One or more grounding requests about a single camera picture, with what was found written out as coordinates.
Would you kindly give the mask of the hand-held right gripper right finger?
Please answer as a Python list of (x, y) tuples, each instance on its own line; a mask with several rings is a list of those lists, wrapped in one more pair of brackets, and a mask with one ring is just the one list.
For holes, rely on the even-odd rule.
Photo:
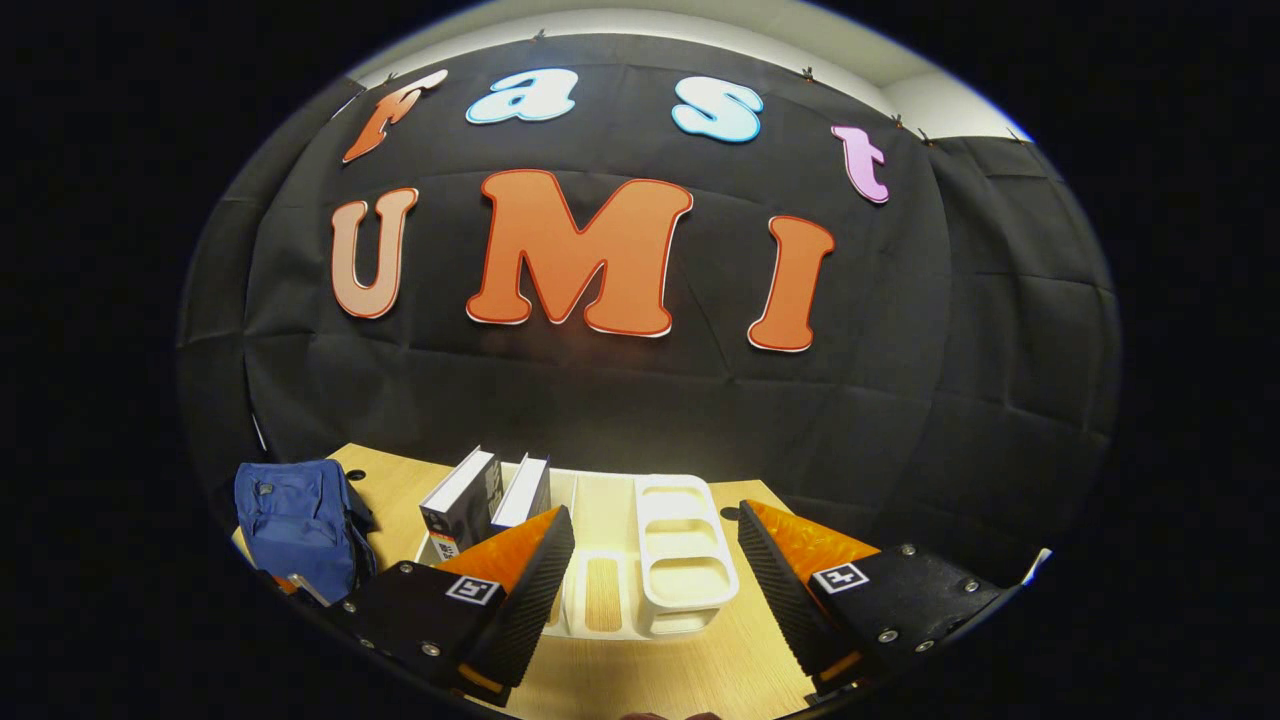
[(1021, 589), (922, 544), (878, 550), (755, 500), (739, 505), (739, 546), (819, 698), (902, 675)]

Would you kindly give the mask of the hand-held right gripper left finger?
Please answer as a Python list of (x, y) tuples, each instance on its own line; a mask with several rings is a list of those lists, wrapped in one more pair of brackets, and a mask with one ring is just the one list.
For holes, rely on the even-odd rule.
[(323, 619), (433, 689), (506, 706), (548, 624), (575, 550), (564, 505), (436, 566), (402, 561)]

